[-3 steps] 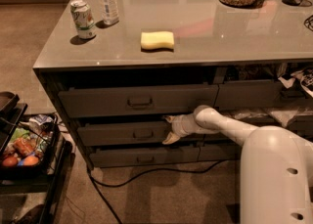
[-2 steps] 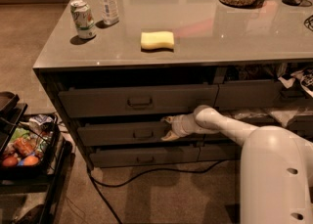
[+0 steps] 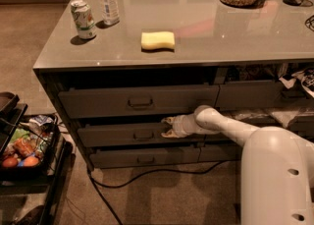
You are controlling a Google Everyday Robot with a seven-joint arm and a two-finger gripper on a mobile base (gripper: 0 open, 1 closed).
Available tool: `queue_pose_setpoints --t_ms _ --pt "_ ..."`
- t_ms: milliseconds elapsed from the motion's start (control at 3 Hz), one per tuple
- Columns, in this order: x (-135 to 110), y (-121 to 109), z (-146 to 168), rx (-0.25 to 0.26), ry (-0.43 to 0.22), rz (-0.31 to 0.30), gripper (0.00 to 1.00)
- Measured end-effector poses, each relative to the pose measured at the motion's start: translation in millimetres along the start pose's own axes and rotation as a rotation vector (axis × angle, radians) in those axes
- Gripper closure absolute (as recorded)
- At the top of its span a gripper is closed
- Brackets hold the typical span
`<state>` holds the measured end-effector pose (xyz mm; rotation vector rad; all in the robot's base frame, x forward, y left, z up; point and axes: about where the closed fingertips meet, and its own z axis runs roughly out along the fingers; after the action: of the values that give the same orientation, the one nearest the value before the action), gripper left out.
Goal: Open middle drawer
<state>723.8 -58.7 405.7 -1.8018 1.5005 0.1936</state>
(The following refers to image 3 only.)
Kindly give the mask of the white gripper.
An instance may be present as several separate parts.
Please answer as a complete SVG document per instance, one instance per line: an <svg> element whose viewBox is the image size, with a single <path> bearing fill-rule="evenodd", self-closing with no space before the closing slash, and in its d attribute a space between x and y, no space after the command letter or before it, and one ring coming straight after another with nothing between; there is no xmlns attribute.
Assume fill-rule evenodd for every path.
<svg viewBox="0 0 314 225"><path fill-rule="evenodd" d="M207 130L201 128L196 123L193 114L166 117L161 120L161 123L172 125L171 130L161 134L161 136L165 139L185 138L193 134L207 134Z"/></svg>

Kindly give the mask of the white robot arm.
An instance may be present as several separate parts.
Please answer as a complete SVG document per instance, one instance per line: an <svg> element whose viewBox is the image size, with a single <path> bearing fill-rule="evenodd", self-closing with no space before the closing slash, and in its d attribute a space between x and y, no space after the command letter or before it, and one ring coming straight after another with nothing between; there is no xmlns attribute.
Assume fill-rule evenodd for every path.
<svg viewBox="0 0 314 225"><path fill-rule="evenodd" d="M314 143L279 127L259 128L201 105L162 120L162 136L221 133L242 147L241 225L314 225Z"/></svg>

